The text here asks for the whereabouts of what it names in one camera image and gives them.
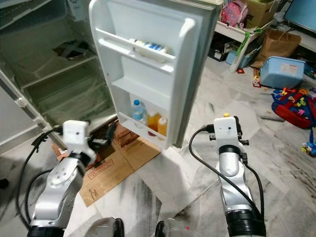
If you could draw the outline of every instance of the bottle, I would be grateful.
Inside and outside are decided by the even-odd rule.
[[[167,119],[166,118],[160,118],[158,121],[158,133],[160,133],[163,136],[167,136]]]
[[[168,53],[168,51],[169,51],[167,47],[165,47],[165,46],[163,46],[161,44],[156,44],[156,43],[152,43],[152,42],[142,42],[142,41],[140,41],[138,39],[130,39],[130,41],[132,41],[133,43],[135,43],[135,44],[137,44],[139,46],[151,48],[151,49],[157,50],[157,51],[159,51],[161,53]],[[134,48],[134,51],[139,53],[142,56],[154,59],[154,60],[156,60],[156,61],[158,61],[160,63],[164,63],[165,62],[165,60],[157,58],[154,55],[149,54],[145,49]]]
[[[158,128],[158,117],[159,117],[158,113],[153,112],[153,111],[149,112],[148,117],[147,117],[147,126],[156,132]],[[148,134],[153,137],[156,136],[152,132],[148,132]]]
[[[146,118],[144,116],[144,108],[140,105],[139,100],[134,100],[133,105],[133,117],[139,123],[146,125]],[[142,126],[135,124],[137,128],[143,128]]]

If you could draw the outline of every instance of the white tile floor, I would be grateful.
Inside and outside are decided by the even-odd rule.
[[[90,207],[77,195],[65,237],[82,237],[95,220],[109,216],[124,220],[128,237],[151,236],[157,221],[168,217],[184,221],[194,237],[228,236],[217,177],[191,157],[187,146],[193,132],[224,112],[239,117],[243,138],[250,140],[246,151],[249,164],[262,178],[268,235],[316,236],[316,159],[300,151],[309,132],[282,122],[272,112],[271,91],[252,87],[251,68],[243,75],[230,74],[228,68],[226,63],[207,59],[183,148],[163,151]],[[26,235],[15,217],[11,194],[30,143],[0,155],[0,178],[11,181],[7,190],[0,190],[1,237]],[[194,149],[216,164],[215,142],[208,135],[198,135]],[[53,166],[52,160],[46,142],[32,158],[25,179],[43,166]],[[255,178],[249,172],[246,176],[258,203]]]

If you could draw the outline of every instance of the refrigerator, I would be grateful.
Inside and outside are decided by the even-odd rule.
[[[0,9],[6,24],[0,22],[0,86],[43,131],[69,119],[89,120],[93,131],[117,116],[161,149],[180,147],[222,4],[31,0],[6,6]],[[82,43],[88,47],[78,50]],[[65,58],[65,48],[80,57]],[[133,119],[134,100],[145,113],[166,118],[165,136]],[[51,138],[64,147],[58,135]]]

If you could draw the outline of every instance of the black cable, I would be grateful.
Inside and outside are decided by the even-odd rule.
[[[256,206],[256,204],[247,196],[247,194],[245,194],[236,184],[234,184],[232,181],[230,181],[228,178],[226,178],[222,173],[218,172],[216,169],[214,169],[212,166],[210,166],[208,163],[206,163],[205,161],[203,161],[202,159],[200,159],[199,157],[197,157],[194,152],[192,151],[192,142],[193,142],[193,139],[195,138],[195,136],[202,132],[202,131],[207,131],[206,130],[206,127],[202,127],[200,128],[198,131],[196,131],[191,139],[190,139],[190,142],[189,142],[189,151],[191,153],[191,155],[196,159],[198,160],[199,162],[201,162],[202,164],[204,164],[207,168],[209,168],[210,170],[212,170],[214,173],[216,173],[218,176],[220,176],[222,179],[224,179],[227,183],[229,183],[231,186],[233,186],[251,205],[251,207],[253,208],[253,210],[255,211],[256,215],[258,217],[261,217],[261,214]]]
[[[18,186],[17,186],[17,192],[16,192],[16,197],[15,197],[15,208],[16,211],[18,212],[18,215],[23,223],[23,225],[28,229],[29,228],[29,224],[28,222],[25,220],[24,216],[22,215],[21,209],[20,209],[20,205],[19,205],[19,198],[20,198],[20,191],[21,191],[21,185],[22,185],[22,179],[23,179],[23,173],[25,171],[26,165],[29,162],[30,158],[32,157],[33,153],[38,150],[41,142],[47,138],[47,135],[53,131],[60,131],[60,127],[56,127],[53,128],[43,134],[41,134],[37,139],[36,139],[36,143],[34,144],[34,147],[32,149],[32,151],[30,152],[30,154],[28,155],[28,157],[26,158],[26,160],[23,163],[21,172],[20,172],[20,176],[18,179]]]
[[[247,163],[244,163],[244,165],[255,175],[255,177],[257,179],[258,186],[259,186],[259,193],[260,193],[261,217],[264,220],[264,217],[265,217],[265,203],[264,203],[263,188],[262,188],[262,183],[261,183],[260,177],[257,174],[257,172],[253,168],[251,168]]]
[[[26,219],[28,220],[29,224],[31,223],[31,217],[29,214],[29,194],[31,191],[31,187],[37,178],[39,178],[41,175],[49,173],[51,171],[52,171],[52,169],[49,169],[49,170],[45,170],[45,171],[37,174],[35,177],[33,177],[33,179],[30,181],[30,183],[28,185],[28,189],[26,190],[26,193],[25,193],[24,208],[25,208],[25,216],[26,216]]]

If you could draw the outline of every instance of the blue plastic container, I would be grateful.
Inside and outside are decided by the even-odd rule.
[[[303,80],[305,62],[269,57],[260,69],[260,84],[272,88],[293,88]]]
[[[252,51],[251,53],[244,55],[242,57],[242,60],[238,66],[238,68],[245,68],[248,66],[248,64],[250,63],[250,61],[257,55],[257,53],[259,52],[259,50],[261,49],[261,47],[258,47],[256,50]],[[226,58],[226,63],[228,64],[233,64],[233,62],[235,61],[236,58],[236,53],[237,51],[232,50],[229,52],[227,58]]]

